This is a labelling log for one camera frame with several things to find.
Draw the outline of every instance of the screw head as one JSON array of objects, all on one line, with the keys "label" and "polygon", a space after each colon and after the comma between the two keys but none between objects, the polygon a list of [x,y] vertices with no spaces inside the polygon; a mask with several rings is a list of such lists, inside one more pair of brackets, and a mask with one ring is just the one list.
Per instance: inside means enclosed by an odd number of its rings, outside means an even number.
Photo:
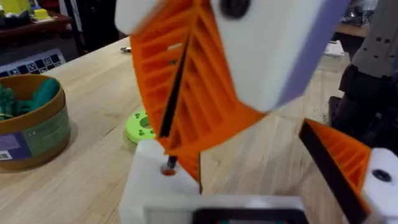
[{"label": "screw head", "polygon": [[225,17],[242,18],[249,10],[251,0],[221,0],[220,8]]},{"label": "screw head", "polygon": [[392,178],[389,173],[381,169],[375,169],[372,171],[372,174],[375,178],[383,181],[383,182],[391,182]]}]

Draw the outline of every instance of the black and white checkerboard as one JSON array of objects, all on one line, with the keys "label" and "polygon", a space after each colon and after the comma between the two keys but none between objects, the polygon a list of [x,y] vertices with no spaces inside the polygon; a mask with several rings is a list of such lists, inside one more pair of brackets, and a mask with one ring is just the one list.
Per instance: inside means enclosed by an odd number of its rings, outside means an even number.
[{"label": "black and white checkerboard", "polygon": [[41,74],[65,63],[59,49],[49,50],[22,60],[0,66],[0,78],[26,73]]}]

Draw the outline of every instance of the wood grain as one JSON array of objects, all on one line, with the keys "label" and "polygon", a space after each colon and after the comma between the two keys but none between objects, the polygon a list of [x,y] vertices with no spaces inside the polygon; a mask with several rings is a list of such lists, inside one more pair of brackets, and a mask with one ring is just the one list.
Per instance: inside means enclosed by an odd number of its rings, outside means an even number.
[{"label": "wood grain", "polygon": [[[135,145],[124,123],[142,108],[127,39],[46,74],[64,86],[69,147],[46,165],[0,173],[0,223],[119,223]],[[202,155],[205,194],[301,195],[312,223],[340,223],[335,199],[297,138],[304,116],[327,120],[341,73],[317,71],[304,96]]]}]

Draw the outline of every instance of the cardboard container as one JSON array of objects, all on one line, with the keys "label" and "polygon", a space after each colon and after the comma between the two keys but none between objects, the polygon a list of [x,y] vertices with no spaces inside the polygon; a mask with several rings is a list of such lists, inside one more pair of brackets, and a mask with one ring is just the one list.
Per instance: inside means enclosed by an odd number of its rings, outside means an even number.
[{"label": "cardboard container", "polygon": [[[18,100],[29,100],[45,75],[0,78]],[[22,116],[0,121],[0,167],[9,170],[39,166],[60,154],[68,145],[70,123],[61,84],[47,104]]]}]

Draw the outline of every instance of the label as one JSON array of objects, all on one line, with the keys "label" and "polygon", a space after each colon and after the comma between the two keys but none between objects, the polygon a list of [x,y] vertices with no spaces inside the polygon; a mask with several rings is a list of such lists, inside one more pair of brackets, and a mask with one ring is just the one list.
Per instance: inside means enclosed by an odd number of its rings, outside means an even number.
[{"label": "label", "polygon": [[12,159],[8,151],[0,151],[0,161]]},{"label": "label", "polygon": [[26,159],[47,152],[70,132],[67,107],[52,118],[19,133],[0,136],[0,161]]},{"label": "label", "polygon": [[19,148],[19,144],[13,134],[0,136],[0,150],[10,150],[17,148]]}]

